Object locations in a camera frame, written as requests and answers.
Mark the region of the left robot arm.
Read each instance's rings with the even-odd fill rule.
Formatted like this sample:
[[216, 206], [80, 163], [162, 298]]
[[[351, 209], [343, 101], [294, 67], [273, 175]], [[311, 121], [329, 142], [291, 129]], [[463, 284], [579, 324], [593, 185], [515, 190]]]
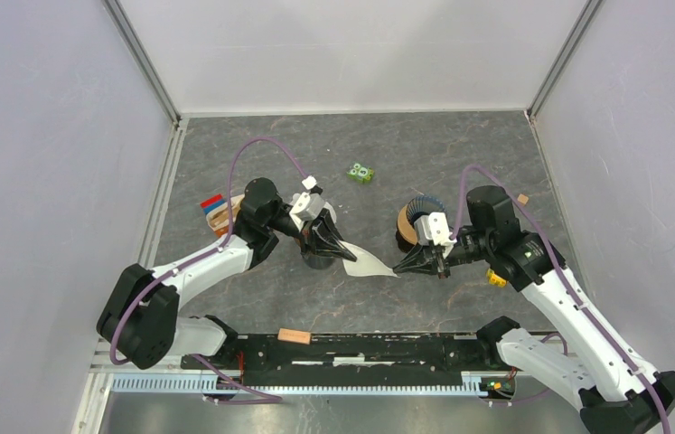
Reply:
[[286, 203], [271, 180], [254, 179], [228, 231], [210, 246], [163, 266], [126, 267], [96, 325], [109, 344], [110, 361], [146, 370], [168, 355], [198, 354], [216, 368], [231, 366], [238, 345], [220, 320], [181, 318], [179, 312], [205, 290], [260, 265], [282, 235], [293, 239], [305, 258], [357, 262], [315, 180], [305, 185], [306, 191]]

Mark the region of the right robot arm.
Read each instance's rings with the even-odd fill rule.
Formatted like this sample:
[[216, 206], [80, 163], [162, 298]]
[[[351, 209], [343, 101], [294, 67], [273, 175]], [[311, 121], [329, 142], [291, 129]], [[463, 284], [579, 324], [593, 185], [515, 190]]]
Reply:
[[562, 255], [537, 231], [520, 226], [514, 201], [500, 186], [465, 195], [470, 221], [447, 220], [427, 195], [413, 198], [398, 217], [416, 244], [396, 273], [447, 278], [453, 267], [483, 261], [495, 285], [508, 285], [536, 307], [576, 352], [570, 358], [506, 316], [476, 334], [475, 354], [488, 369], [525, 372], [574, 407], [591, 433], [646, 433], [665, 428], [675, 408], [675, 372], [641, 357], [601, 315]]

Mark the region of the coffee filter box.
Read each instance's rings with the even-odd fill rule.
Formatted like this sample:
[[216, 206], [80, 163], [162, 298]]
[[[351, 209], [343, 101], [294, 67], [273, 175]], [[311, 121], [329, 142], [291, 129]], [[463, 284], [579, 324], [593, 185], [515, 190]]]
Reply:
[[216, 236], [220, 237], [228, 232], [230, 225], [229, 210], [231, 210], [232, 219], [235, 220], [239, 213], [240, 203], [243, 199], [243, 194], [232, 196], [230, 198], [230, 206], [228, 206], [228, 201], [226, 199], [226, 203], [222, 207], [205, 215], [208, 226]]

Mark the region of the blue glass dripper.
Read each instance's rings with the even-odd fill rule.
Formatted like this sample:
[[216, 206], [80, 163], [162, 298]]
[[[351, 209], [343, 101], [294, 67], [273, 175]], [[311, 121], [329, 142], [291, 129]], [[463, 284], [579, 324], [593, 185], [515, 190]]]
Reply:
[[420, 194], [408, 202], [406, 218], [408, 223], [413, 225], [420, 217], [433, 212], [445, 212], [443, 202], [434, 196]]

